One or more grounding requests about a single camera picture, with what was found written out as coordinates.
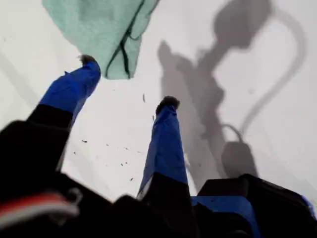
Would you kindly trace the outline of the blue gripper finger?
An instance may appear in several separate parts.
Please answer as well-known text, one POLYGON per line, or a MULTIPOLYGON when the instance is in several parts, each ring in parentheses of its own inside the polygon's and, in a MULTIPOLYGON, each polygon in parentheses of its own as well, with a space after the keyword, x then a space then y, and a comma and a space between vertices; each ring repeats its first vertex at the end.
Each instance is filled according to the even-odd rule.
POLYGON ((47 126, 71 129, 86 100, 94 92, 101 70, 89 55, 81 55, 82 67, 65 72, 47 89, 28 121, 47 126))
POLYGON ((177 109, 179 100, 165 96, 156 108, 142 182, 137 198, 163 214, 191 216, 177 109))

